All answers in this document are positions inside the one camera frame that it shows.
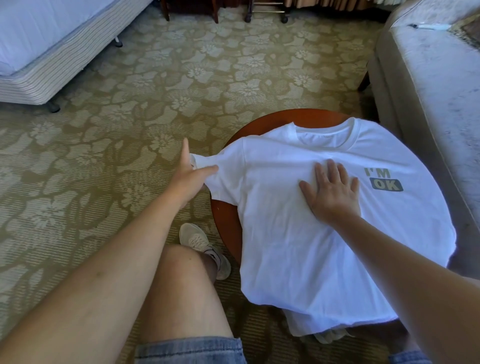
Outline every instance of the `shoe laces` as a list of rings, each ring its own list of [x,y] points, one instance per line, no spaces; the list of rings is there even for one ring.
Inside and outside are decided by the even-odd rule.
[[[193,249],[204,250],[209,247],[208,241],[206,241],[200,234],[195,234],[190,238],[190,246]]]

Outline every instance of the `finger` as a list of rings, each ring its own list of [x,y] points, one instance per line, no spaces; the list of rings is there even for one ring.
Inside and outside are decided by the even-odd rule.
[[[181,166],[191,166],[190,163],[190,150],[188,148],[188,139],[184,138],[181,146],[181,153],[180,153],[180,165]]]
[[[316,193],[313,190],[312,185],[310,185],[308,182],[300,181],[299,186],[303,195],[305,196],[308,206],[312,207],[316,198]]]
[[[337,168],[338,168],[338,174],[340,175],[340,180],[344,185],[348,186],[349,179],[348,179],[348,173],[347,173],[347,170],[345,169],[345,166],[339,163],[337,165]]]
[[[202,176],[202,178],[207,178],[208,176],[211,176],[212,174],[215,174],[218,172],[218,166],[208,166],[208,167],[203,167],[200,169],[197,169],[196,171],[199,175]]]
[[[331,183],[338,183],[340,181],[340,173],[338,173],[338,168],[333,159],[327,161],[328,167],[328,177]]]
[[[328,183],[328,177],[320,163],[315,163],[315,176],[317,178],[318,189]]]
[[[359,195],[360,192],[360,181],[357,177],[352,179],[352,184],[350,186],[351,190],[355,193],[355,195]]]

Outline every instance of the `curtain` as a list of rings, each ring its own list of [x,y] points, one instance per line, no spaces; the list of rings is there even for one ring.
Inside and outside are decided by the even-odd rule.
[[[364,10],[374,5],[373,1],[367,0],[285,0],[285,6],[295,5],[297,8],[304,6],[328,6],[339,11]]]

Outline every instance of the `white bed sheet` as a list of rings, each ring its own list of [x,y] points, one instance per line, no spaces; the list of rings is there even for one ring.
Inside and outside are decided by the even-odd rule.
[[[21,70],[116,0],[0,0],[0,76]]]

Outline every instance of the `hand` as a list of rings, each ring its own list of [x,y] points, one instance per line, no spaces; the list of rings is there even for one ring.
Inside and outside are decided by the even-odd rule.
[[[183,139],[180,153],[180,162],[173,174],[166,193],[171,194],[180,203],[180,208],[185,207],[204,185],[205,179],[216,173],[218,166],[204,167],[194,170],[190,163],[188,139]]]
[[[345,167],[331,159],[327,161],[327,166],[328,176],[320,163],[315,164],[318,192],[309,183],[300,182],[300,189],[313,214],[329,225],[345,215],[360,216],[359,179],[355,177],[350,182]]]

